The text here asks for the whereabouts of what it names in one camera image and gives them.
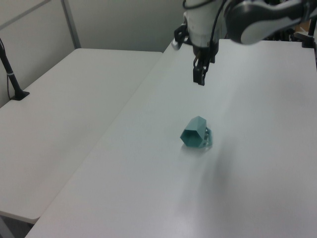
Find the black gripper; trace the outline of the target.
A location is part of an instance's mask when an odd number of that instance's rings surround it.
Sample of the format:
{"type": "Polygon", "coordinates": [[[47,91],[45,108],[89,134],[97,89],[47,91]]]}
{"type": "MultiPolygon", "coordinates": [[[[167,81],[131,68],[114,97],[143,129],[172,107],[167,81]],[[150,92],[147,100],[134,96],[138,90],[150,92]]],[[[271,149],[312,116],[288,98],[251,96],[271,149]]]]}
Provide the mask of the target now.
{"type": "Polygon", "coordinates": [[[219,42],[212,42],[211,47],[199,48],[193,45],[195,55],[193,61],[193,81],[200,85],[205,85],[205,77],[209,70],[210,63],[215,63],[215,57],[218,53],[219,42]]]}

